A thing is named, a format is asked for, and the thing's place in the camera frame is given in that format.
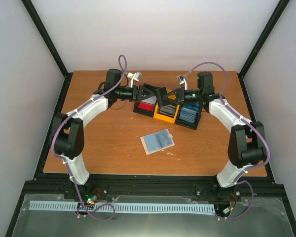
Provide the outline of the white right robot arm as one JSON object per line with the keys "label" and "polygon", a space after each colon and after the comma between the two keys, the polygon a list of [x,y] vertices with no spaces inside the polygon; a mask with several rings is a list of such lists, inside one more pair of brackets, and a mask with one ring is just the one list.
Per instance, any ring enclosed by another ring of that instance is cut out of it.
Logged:
{"label": "white right robot arm", "polygon": [[268,163],[270,151],[264,138],[263,124],[242,116],[230,106],[221,93],[216,93],[213,75],[210,72],[197,74],[197,90],[188,90],[183,76],[179,76],[178,79],[181,83],[180,88],[168,92],[162,87],[155,91],[158,105],[199,103],[230,133],[227,149],[229,160],[217,175],[217,183],[220,187],[233,187],[248,170]]}

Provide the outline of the beige card holder wallet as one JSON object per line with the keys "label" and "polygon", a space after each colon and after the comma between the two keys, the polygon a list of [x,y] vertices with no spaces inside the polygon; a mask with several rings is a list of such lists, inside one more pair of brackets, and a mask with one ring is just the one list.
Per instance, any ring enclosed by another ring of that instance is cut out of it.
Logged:
{"label": "beige card holder wallet", "polygon": [[146,155],[150,155],[175,145],[173,135],[168,129],[161,130],[140,138]]}

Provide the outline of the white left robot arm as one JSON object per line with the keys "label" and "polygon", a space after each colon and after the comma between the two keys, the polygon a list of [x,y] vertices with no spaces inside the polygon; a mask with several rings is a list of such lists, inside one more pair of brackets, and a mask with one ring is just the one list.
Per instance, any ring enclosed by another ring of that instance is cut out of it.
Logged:
{"label": "white left robot arm", "polygon": [[77,184],[75,192],[81,198],[89,198],[93,187],[82,157],[84,128],[100,113],[110,108],[118,99],[142,101],[155,96],[157,87],[150,84],[134,85],[141,73],[134,74],[119,69],[109,69],[106,80],[100,83],[93,95],[78,108],[63,114],[57,113],[52,121],[50,148],[54,156],[62,159],[70,176]]}

